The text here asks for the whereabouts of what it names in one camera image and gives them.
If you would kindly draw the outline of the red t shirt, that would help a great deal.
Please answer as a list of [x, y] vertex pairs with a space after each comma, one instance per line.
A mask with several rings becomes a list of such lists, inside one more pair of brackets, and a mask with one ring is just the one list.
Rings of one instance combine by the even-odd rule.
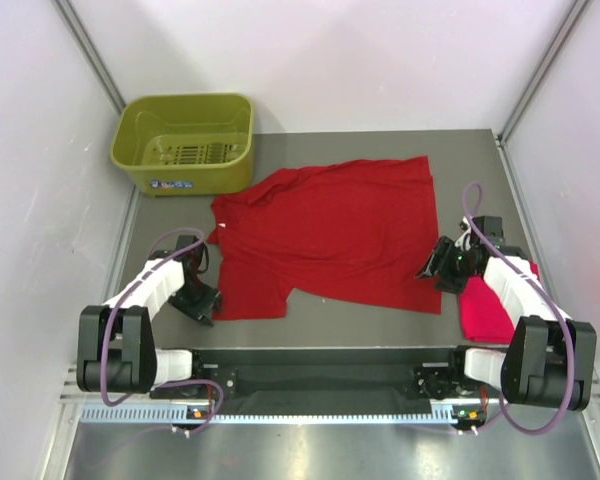
[[280, 169], [217, 196], [209, 241], [222, 255], [221, 321], [277, 319], [295, 290], [438, 314], [441, 295], [416, 275], [438, 239], [427, 157]]

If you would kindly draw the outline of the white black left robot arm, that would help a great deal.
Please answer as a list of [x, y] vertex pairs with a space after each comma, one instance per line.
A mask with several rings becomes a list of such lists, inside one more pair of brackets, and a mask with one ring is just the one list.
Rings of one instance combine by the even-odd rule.
[[79, 316], [76, 382], [83, 392], [98, 392], [107, 405], [111, 393], [123, 397], [155, 388], [176, 388], [196, 396], [207, 374], [188, 349], [156, 347], [152, 321], [164, 306], [211, 327], [221, 312], [222, 294], [200, 279], [209, 267], [202, 231], [179, 228], [156, 241], [176, 236], [171, 250], [151, 247], [141, 271], [114, 297], [86, 306]]

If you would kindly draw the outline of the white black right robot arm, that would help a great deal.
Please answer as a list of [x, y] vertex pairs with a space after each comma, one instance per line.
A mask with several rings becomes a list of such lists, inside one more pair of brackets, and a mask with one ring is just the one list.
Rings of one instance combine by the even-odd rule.
[[512, 404], [585, 409], [590, 401], [597, 334], [557, 307], [519, 246], [507, 244], [502, 220], [463, 219], [458, 239], [440, 237], [417, 276], [436, 289], [467, 298], [466, 313], [502, 318], [513, 335], [506, 351], [458, 347], [449, 356], [437, 398], [449, 389], [467, 396], [481, 386]]

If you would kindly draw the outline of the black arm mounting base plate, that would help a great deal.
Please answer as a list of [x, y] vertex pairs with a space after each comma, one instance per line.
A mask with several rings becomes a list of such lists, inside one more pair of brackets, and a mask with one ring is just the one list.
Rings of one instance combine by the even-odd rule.
[[224, 414], [423, 413], [431, 400], [478, 397], [457, 377], [452, 347], [198, 349], [197, 379], [221, 386], [159, 388], [159, 400], [224, 400]]

